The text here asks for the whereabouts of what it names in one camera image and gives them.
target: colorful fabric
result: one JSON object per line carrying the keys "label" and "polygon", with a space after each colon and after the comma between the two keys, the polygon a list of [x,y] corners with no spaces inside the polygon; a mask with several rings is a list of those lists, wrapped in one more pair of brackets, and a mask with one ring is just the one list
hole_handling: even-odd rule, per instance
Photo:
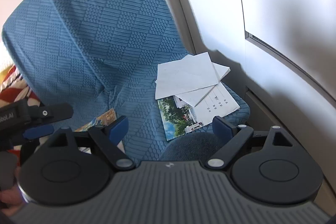
{"label": "colorful fabric", "polygon": [[0,107],[10,103],[27,99],[29,106],[39,106],[40,100],[23,79],[20,71],[15,65],[8,71],[0,86]]}

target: white paper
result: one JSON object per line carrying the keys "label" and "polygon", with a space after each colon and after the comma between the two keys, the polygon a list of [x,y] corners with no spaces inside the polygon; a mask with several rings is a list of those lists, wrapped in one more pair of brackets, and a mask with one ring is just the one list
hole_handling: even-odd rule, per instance
{"label": "white paper", "polygon": [[185,93],[218,84],[218,76],[204,52],[157,66],[155,99]]}
{"label": "white paper", "polygon": [[177,108],[182,108],[182,107],[187,105],[187,103],[185,101],[181,100],[180,98],[176,97],[175,95],[173,96],[173,98],[174,98],[174,101],[175,101],[175,104],[176,104]]}
{"label": "white paper", "polygon": [[214,116],[224,117],[240,106],[233,99],[231,94],[219,82],[203,100],[194,108],[196,117],[202,121],[204,126],[212,123]]}
{"label": "white paper", "polygon": [[[190,58],[193,57],[192,55],[187,55],[184,57],[185,58]],[[229,67],[225,67],[216,63],[212,63],[217,77],[218,81],[222,80],[224,76],[226,76],[230,72]],[[185,101],[187,104],[195,107],[212,89],[214,88],[213,86],[208,86],[206,88],[198,89],[198,90],[193,90],[189,92],[185,92],[182,94],[176,94],[178,98],[181,100]]]}

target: finger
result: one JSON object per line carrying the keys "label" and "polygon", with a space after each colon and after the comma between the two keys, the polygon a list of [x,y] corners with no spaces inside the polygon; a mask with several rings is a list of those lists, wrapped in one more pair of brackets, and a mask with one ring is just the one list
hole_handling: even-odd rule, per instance
{"label": "finger", "polygon": [[1,211],[6,215],[6,216],[12,216],[14,213],[16,213],[21,206],[12,206],[9,209],[2,209]]}
{"label": "finger", "polygon": [[0,192],[0,201],[8,205],[20,205],[23,202],[18,185]]}

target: blue patterned fabric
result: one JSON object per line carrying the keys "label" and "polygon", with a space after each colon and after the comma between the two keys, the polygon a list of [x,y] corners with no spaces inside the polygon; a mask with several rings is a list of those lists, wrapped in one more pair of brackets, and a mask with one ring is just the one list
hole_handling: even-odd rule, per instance
{"label": "blue patterned fabric", "polygon": [[[2,37],[44,104],[73,106],[73,118],[57,126],[76,129],[113,107],[129,119],[126,154],[136,162],[160,157],[167,141],[155,100],[157,64],[188,54],[165,0],[24,0]],[[227,119],[243,123],[249,107],[228,90],[241,109]]]}

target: triangular opening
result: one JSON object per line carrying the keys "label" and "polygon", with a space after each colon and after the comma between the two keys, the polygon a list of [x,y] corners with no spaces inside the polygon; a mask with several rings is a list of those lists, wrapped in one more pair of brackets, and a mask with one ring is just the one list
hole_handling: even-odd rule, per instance
{"label": "triangular opening", "polygon": [[275,133],[273,145],[278,146],[293,146],[281,132]]}
{"label": "triangular opening", "polygon": [[68,140],[65,134],[60,134],[49,147],[63,147],[63,146],[68,146]]}

